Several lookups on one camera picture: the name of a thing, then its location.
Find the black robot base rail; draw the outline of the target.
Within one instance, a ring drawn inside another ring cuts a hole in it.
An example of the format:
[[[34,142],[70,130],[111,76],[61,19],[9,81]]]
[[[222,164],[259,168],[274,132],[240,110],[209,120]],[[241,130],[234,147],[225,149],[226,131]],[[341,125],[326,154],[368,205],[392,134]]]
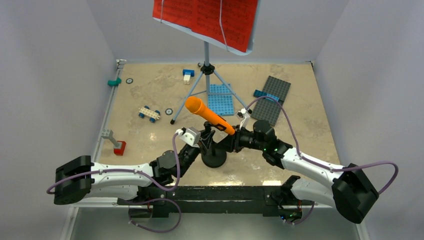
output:
[[[140,218],[167,218],[170,213],[259,214],[296,223],[306,216],[309,200],[298,200],[283,186],[179,186],[174,191],[140,187],[136,197],[119,198],[120,206],[146,206],[144,212],[130,211]]]

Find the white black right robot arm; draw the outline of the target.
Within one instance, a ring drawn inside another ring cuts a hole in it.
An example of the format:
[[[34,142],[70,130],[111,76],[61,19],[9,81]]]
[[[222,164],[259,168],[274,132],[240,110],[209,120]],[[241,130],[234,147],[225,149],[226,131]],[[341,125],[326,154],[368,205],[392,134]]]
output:
[[[244,127],[235,130],[216,147],[229,153],[238,153],[244,148],[258,150],[270,165],[312,179],[309,182],[299,178],[281,189],[280,196],[288,204],[296,200],[322,203],[336,208],[348,221],[360,224],[380,196],[357,165],[332,164],[303,154],[278,139],[274,128],[266,120],[256,121],[252,131]]]

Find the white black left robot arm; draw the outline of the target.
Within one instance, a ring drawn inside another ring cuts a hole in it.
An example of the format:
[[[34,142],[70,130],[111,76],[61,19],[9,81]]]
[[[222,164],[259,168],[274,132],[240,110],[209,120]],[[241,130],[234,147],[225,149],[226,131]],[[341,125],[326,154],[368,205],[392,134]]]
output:
[[[138,205],[149,199],[147,187],[162,191],[176,189],[199,154],[205,154],[208,143],[185,144],[179,153],[164,152],[150,163],[110,165],[92,162],[89,155],[79,156],[55,170],[55,183],[47,190],[54,196],[55,205],[70,205],[86,198],[118,198]]]

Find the orange toy microphone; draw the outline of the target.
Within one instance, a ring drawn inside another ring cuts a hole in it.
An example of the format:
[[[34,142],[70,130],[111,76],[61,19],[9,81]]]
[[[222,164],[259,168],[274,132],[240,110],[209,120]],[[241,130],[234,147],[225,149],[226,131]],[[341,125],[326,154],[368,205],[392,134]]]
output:
[[[209,109],[203,101],[195,96],[189,96],[185,101],[184,106],[195,115],[204,118],[221,132],[225,132],[232,136],[236,133],[235,129],[222,117]]]

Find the black microphone stand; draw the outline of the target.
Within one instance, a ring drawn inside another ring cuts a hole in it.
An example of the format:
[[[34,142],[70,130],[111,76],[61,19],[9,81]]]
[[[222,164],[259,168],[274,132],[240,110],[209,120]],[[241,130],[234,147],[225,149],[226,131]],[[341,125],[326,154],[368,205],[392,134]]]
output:
[[[227,160],[227,153],[217,148],[217,143],[214,142],[213,136],[215,130],[212,130],[213,125],[205,121],[203,123],[204,130],[200,131],[200,153],[202,162],[209,168],[219,168]]]

